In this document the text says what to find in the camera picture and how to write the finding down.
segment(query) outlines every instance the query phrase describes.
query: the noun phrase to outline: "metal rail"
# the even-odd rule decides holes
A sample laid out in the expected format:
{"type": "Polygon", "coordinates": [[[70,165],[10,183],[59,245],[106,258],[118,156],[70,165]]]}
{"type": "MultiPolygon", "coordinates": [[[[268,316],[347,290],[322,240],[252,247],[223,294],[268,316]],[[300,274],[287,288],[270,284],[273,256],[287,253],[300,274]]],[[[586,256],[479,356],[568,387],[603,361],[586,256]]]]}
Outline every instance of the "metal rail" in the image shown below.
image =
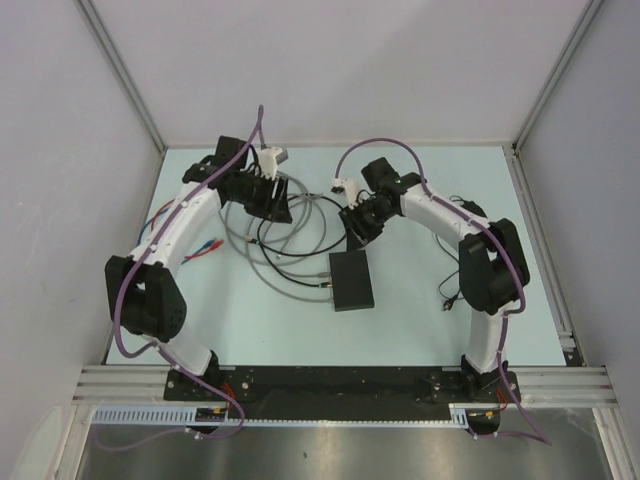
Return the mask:
{"type": "MultiPolygon", "coordinates": [[[[617,401],[604,368],[512,367],[528,408],[614,407],[617,401]]],[[[169,367],[87,366],[73,396],[75,405],[208,405],[167,402],[162,396],[169,367]]],[[[474,408],[482,404],[472,404],[474,408]]],[[[463,408],[469,404],[455,404],[463,408]]]]}

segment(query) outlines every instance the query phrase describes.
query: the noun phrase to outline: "metal floor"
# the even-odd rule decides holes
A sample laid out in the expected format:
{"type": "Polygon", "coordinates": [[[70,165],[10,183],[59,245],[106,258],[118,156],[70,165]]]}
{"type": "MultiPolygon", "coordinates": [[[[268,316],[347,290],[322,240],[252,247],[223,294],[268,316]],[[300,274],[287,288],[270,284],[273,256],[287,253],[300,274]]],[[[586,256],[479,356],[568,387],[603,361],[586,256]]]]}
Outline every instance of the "metal floor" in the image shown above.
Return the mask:
{"type": "MultiPolygon", "coordinates": [[[[141,448],[108,453],[90,440],[78,480],[611,479],[591,410],[536,410],[554,443],[473,439],[462,430],[417,428],[247,428],[235,437],[195,442],[169,435],[141,448]]],[[[108,445],[146,438],[158,428],[100,425],[108,445]]],[[[526,429],[517,411],[502,430],[526,429]]]]}

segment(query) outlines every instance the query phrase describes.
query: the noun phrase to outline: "cable connector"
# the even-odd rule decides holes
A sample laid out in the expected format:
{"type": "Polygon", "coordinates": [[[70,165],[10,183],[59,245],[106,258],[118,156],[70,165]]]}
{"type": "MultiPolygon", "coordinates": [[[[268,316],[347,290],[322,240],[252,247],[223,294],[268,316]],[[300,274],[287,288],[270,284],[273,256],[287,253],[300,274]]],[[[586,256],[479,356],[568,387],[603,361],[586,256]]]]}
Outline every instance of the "cable connector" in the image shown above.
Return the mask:
{"type": "Polygon", "coordinates": [[[453,297],[447,298],[442,304],[442,310],[444,312],[448,312],[449,310],[451,310],[453,308],[453,304],[456,303],[456,300],[458,300],[458,296],[459,295],[456,293],[453,297]]]}

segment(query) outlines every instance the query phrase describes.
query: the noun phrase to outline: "gray cable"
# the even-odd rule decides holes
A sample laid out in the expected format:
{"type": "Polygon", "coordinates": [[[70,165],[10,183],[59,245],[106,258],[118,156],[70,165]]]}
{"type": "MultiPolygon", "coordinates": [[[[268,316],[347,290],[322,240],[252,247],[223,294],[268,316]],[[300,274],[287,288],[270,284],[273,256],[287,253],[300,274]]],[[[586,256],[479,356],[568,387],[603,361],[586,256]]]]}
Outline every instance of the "gray cable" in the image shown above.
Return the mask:
{"type": "MultiPolygon", "coordinates": [[[[303,203],[304,203],[304,204],[307,204],[307,203],[309,203],[309,202],[314,202],[318,197],[301,197],[301,198],[303,198],[303,200],[302,200],[301,202],[299,202],[299,203],[296,203],[296,204],[295,204],[295,205],[293,205],[291,208],[295,208],[295,207],[297,207],[298,205],[303,204],[303,203]]],[[[250,218],[250,219],[249,219],[249,224],[248,224],[248,226],[247,226],[247,228],[246,228],[246,230],[245,230],[244,235],[239,234],[238,232],[234,231],[231,227],[229,227],[229,210],[230,210],[231,205],[232,205],[232,204],[229,204],[229,205],[227,206],[227,211],[225,212],[224,217],[222,216],[222,213],[219,213],[220,220],[222,221],[222,224],[223,224],[223,226],[224,226],[224,228],[225,228],[225,232],[227,233],[227,238],[228,238],[228,240],[229,240],[229,243],[231,244],[231,246],[233,247],[233,249],[234,249],[236,252],[238,252],[240,255],[242,255],[243,257],[245,257],[247,260],[251,260],[251,261],[253,261],[253,262],[257,263],[258,265],[269,266],[269,263],[268,263],[268,262],[266,262],[265,260],[259,260],[259,259],[253,258],[252,256],[247,257],[247,255],[246,255],[242,250],[240,250],[240,247],[239,247],[239,246],[235,243],[235,241],[232,239],[232,237],[236,237],[236,238],[241,239],[241,240],[242,240],[242,243],[247,243],[247,242],[246,242],[246,238],[247,238],[248,236],[250,236],[249,234],[251,233],[251,227],[253,226],[253,223],[255,222],[255,220],[256,220],[256,219],[255,219],[255,218],[250,218]]],[[[320,213],[321,213],[321,214],[322,214],[322,216],[323,216],[323,225],[324,225],[324,228],[323,228],[323,234],[322,234],[322,237],[321,237],[320,241],[316,244],[316,246],[315,246],[315,247],[313,247],[312,252],[315,252],[315,251],[317,251],[317,250],[320,248],[320,246],[322,245],[322,242],[324,241],[324,239],[325,239],[325,237],[326,237],[326,233],[327,233],[327,232],[326,232],[326,225],[327,225],[327,223],[326,223],[326,217],[324,216],[324,212],[322,211],[322,208],[320,208],[320,207],[317,207],[317,208],[319,208],[319,209],[320,209],[320,213]]],[[[306,225],[307,221],[305,221],[305,222],[303,222],[302,224],[300,224],[300,226],[304,227],[304,226],[306,225]]],[[[273,244],[274,242],[275,242],[274,240],[271,240],[271,241],[269,241],[269,242],[267,242],[267,243],[269,243],[269,244],[273,244]]],[[[300,263],[300,262],[302,262],[303,260],[305,260],[305,257],[296,257],[296,258],[293,258],[292,260],[289,260],[289,261],[286,261],[286,262],[282,262],[282,263],[280,263],[280,265],[281,265],[281,266],[293,265],[293,264],[296,264],[296,263],[300,263]]],[[[311,276],[315,276],[315,277],[326,277],[326,276],[328,276],[328,275],[326,275],[326,274],[317,274],[317,275],[311,275],[311,276]]]]}
{"type": "MultiPolygon", "coordinates": [[[[326,238],[327,235],[327,218],[324,214],[324,211],[322,210],[322,207],[319,206],[316,201],[318,198],[323,197],[323,195],[310,195],[309,194],[309,190],[307,189],[307,187],[300,182],[298,179],[293,178],[291,176],[287,176],[287,178],[289,178],[289,180],[294,183],[300,190],[300,201],[291,205],[289,208],[291,210],[297,208],[298,206],[302,205],[303,206],[303,211],[302,214],[300,215],[300,218],[298,220],[298,222],[296,223],[296,226],[291,230],[291,232],[289,232],[287,235],[276,238],[276,239],[271,239],[271,240],[267,240],[266,236],[269,233],[269,229],[271,228],[271,226],[273,225],[273,223],[270,223],[267,226],[267,230],[265,233],[265,238],[264,238],[264,243],[268,243],[268,244],[274,244],[277,242],[281,242],[284,241],[283,246],[280,248],[280,250],[283,250],[286,245],[288,245],[288,243],[292,240],[292,238],[298,233],[300,232],[309,222],[309,219],[311,218],[311,215],[313,213],[313,208],[317,208],[320,212],[320,215],[322,217],[322,224],[323,224],[323,228],[322,228],[322,236],[320,238],[320,241],[317,243],[317,245],[311,250],[311,253],[316,252],[318,249],[320,249],[320,247],[322,246],[322,243],[324,242],[324,239],[326,238]]],[[[294,197],[294,196],[298,196],[298,194],[290,194],[289,197],[294,197]]],[[[313,298],[305,298],[305,297],[300,297],[294,294],[291,294],[285,290],[282,290],[281,288],[277,287],[276,285],[274,285],[273,283],[271,283],[269,280],[267,280],[264,275],[262,275],[262,273],[260,272],[260,270],[258,269],[258,267],[256,265],[264,265],[264,266],[269,266],[269,263],[264,261],[264,260],[258,260],[256,258],[253,258],[253,256],[251,255],[251,251],[249,250],[249,243],[246,241],[246,238],[249,236],[249,234],[251,233],[251,228],[254,225],[255,222],[255,218],[250,218],[249,222],[247,224],[247,227],[245,229],[245,235],[241,235],[238,232],[234,231],[230,226],[229,226],[229,213],[230,213],[230,209],[231,209],[231,204],[227,205],[227,211],[225,212],[224,215],[222,215],[222,212],[219,212],[219,217],[220,220],[222,221],[222,224],[225,228],[225,232],[227,234],[227,240],[229,241],[229,243],[231,244],[232,248],[238,252],[238,254],[240,254],[241,256],[243,256],[244,258],[247,259],[247,261],[249,262],[249,265],[251,266],[251,269],[253,270],[253,272],[256,274],[256,276],[268,287],[270,287],[271,289],[273,289],[274,291],[292,298],[294,300],[299,300],[299,301],[303,301],[303,302],[310,302],[310,303],[330,303],[331,302],[331,298],[327,298],[327,299],[313,299],[313,298]],[[240,239],[243,243],[244,243],[244,251],[242,251],[240,249],[240,247],[235,243],[235,241],[233,240],[233,237],[240,239]]],[[[289,260],[286,262],[282,262],[280,263],[280,265],[282,266],[286,266],[286,265],[293,265],[295,263],[299,263],[303,260],[306,260],[306,257],[300,257],[300,258],[294,258],[293,260],[289,260]]],[[[284,272],[287,275],[290,276],[294,276],[294,277],[299,277],[299,278],[322,278],[322,277],[329,277],[330,274],[328,272],[321,272],[321,273],[317,273],[317,274],[300,274],[300,273],[292,273],[292,272],[284,272]]]]}

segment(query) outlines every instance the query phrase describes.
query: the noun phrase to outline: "blue wire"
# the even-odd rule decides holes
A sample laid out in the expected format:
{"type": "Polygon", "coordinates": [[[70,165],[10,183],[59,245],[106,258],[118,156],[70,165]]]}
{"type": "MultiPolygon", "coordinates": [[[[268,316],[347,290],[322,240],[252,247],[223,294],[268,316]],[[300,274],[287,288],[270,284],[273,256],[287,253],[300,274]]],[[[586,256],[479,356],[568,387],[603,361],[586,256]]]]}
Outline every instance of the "blue wire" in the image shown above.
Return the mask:
{"type": "MultiPolygon", "coordinates": [[[[169,210],[169,207],[165,208],[164,210],[160,210],[160,212],[158,212],[158,214],[157,214],[157,217],[159,217],[160,215],[164,215],[165,213],[167,213],[168,210],[169,210]]],[[[151,225],[151,222],[153,222],[153,218],[150,218],[149,220],[147,220],[147,223],[145,223],[144,226],[142,227],[142,230],[140,230],[140,234],[138,235],[138,245],[140,245],[142,243],[142,236],[144,235],[145,230],[147,228],[149,228],[149,225],[151,225]]],[[[213,245],[217,241],[218,241],[218,239],[213,237],[211,240],[205,242],[204,245],[202,245],[198,250],[196,250],[194,253],[192,253],[189,256],[192,257],[193,255],[197,255],[199,253],[202,253],[204,250],[206,250],[208,248],[211,248],[211,245],[213,245]]],[[[191,260],[191,259],[185,257],[185,259],[182,261],[181,265],[184,265],[189,260],[191,260]]]]}

